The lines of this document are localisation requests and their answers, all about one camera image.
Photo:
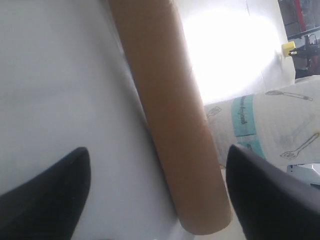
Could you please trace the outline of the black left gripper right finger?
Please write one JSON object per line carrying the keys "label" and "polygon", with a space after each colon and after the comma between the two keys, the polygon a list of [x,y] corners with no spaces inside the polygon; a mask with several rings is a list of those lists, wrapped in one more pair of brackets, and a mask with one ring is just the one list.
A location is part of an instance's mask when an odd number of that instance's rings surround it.
{"label": "black left gripper right finger", "polygon": [[226,161],[230,201],[247,240],[318,240],[320,191],[241,146]]}

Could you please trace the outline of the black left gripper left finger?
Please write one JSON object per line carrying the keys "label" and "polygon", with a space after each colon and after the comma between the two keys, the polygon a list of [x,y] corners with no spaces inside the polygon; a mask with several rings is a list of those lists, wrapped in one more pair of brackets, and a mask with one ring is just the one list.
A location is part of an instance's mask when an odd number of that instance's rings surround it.
{"label": "black left gripper left finger", "polygon": [[2,240],[70,240],[91,186],[89,151],[78,147],[0,196]]}

